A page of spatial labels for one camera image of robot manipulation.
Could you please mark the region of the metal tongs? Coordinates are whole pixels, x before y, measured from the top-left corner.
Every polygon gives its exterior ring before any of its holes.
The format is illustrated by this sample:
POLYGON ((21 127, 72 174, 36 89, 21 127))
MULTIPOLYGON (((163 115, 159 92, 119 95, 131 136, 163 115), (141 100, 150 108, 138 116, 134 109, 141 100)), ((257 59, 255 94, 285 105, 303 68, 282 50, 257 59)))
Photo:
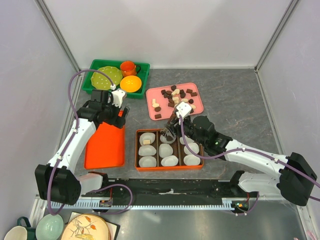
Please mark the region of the metal tongs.
POLYGON ((176 130, 177 123, 178 123, 178 119, 175 116, 171 117, 168 120, 168 122, 164 125, 164 128, 161 131, 161 133, 171 134, 176 137, 177 136, 177 130, 176 130))

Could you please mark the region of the orange box lid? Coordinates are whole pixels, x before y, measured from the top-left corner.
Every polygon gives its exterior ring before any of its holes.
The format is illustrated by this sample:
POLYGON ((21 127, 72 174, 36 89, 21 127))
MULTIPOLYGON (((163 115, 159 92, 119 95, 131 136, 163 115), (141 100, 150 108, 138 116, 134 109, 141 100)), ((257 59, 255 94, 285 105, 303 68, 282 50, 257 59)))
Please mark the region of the orange box lid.
POLYGON ((125 165, 125 128, 102 123, 85 147, 87 170, 117 168, 125 165))

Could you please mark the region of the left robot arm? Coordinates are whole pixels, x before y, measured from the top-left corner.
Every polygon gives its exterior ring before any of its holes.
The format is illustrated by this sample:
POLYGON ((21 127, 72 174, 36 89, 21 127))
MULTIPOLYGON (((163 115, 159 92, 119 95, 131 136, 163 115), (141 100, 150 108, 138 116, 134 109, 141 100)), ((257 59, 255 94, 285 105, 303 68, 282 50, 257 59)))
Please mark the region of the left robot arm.
POLYGON ((106 196, 110 185, 102 173, 88 173, 76 177, 75 168, 79 157, 103 123, 122 129, 129 108, 122 107, 127 93, 118 88, 114 91, 93 90, 91 97, 80 107, 66 139, 46 165, 35 169, 39 197, 48 202, 74 205, 81 195, 91 191, 99 197, 106 196))

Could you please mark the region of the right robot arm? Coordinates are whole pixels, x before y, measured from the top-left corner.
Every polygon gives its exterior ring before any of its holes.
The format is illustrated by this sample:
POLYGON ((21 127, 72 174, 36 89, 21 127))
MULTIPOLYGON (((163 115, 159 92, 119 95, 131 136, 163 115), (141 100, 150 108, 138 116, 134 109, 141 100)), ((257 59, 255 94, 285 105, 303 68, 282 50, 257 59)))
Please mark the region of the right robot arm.
POLYGON ((165 134, 191 139, 207 153, 207 160, 222 159, 258 170, 249 173, 238 170, 231 178, 229 191, 235 197, 258 192, 267 196, 282 196, 287 201, 306 206, 312 199, 314 187, 319 187, 317 175, 296 152, 291 155, 275 154, 247 146, 215 129, 206 116, 180 120, 172 116, 165 125, 165 134))

